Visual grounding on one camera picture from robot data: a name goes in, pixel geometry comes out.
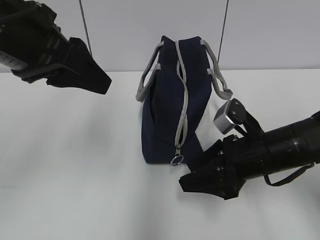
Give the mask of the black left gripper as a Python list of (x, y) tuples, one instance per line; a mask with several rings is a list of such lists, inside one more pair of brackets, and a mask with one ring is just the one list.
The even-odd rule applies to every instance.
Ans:
[(36, 0), (0, 2), (0, 63), (27, 83), (46, 79), (57, 88), (105, 95), (111, 78), (83, 40), (69, 41), (55, 24), (57, 14)]

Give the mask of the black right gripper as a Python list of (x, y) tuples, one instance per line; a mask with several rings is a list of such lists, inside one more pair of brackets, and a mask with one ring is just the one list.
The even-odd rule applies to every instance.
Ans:
[[(265, 175), (265, 144), (262, 138), (229, 135), (217, 140), (187, 164), (190, 173), (179, 179), (186, 193), (214, 195), (224, 200), (239, 196), (247, 180)], [(214, 174), (223, 170), (222, 182)]]

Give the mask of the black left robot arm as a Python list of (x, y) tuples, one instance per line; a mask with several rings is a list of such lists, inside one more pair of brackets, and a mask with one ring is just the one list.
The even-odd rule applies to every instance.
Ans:
[(36, 0), (2, 0), (1, 65), (28, 84), (45, 79), (57, 88), (106, 94), (111, 78), (82, 39), (63, 35), (56, 17), (49, 6)]

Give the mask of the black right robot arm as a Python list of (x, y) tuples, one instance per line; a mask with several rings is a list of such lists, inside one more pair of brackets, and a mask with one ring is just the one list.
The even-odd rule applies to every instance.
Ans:
[(179, 179), (186, 193), (204, 193), (224, 200), (237, 198), (246, 181), (263, 177), (267, 185), (291, 183), (320, 162), (320, 114), (255, 135), (231, 134), (217, 140), (188, 163)]

